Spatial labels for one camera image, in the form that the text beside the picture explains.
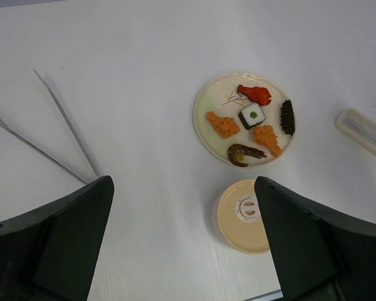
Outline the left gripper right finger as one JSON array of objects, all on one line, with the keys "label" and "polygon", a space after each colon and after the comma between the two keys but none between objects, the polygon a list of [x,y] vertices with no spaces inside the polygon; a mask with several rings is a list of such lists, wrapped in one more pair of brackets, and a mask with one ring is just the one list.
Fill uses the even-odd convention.
[{"label": "left gripper right finger", "polygon": [[376,300],[376,224],[259,176],[254,192],[282,300]]}]

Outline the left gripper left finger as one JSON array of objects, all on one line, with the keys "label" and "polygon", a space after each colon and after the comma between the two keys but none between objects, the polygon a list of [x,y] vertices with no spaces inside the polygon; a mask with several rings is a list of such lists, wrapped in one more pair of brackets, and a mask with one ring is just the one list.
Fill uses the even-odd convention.
[{"label": "left gripper left finger", "polygon": [[103,176],[0,221],[0,300],[86,300],[113,195]]}]

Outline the beige round lid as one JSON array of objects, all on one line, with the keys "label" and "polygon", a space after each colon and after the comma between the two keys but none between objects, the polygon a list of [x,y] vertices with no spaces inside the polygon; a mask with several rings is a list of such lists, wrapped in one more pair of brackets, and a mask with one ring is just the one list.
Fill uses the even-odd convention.
[{"label": "beige round lid", "polygon": [[212,209],[212,226],[221,241],[248,255],[269,251],[254,184],[246,179],[230,185]]}]

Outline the metal tongs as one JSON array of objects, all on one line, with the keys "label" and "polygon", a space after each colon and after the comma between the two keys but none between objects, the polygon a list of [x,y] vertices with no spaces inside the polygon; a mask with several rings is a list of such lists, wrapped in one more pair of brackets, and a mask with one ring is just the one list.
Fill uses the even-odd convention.
[{"label": "metal tongs", "polygon": [[26,154],[39,164],[89,183],[100,167],[52,73],[0,73],[0,148]]}]

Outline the orange fried piece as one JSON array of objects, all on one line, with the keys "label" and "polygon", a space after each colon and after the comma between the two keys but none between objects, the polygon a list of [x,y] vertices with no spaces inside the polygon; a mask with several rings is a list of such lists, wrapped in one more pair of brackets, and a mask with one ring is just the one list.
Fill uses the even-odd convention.
[{"label": "orange fried piece", "polygon": [[213,111],[208,111],[206,119],[222,139],[228,139],[240,132],[240,128],[233,117],[219,117]]}]

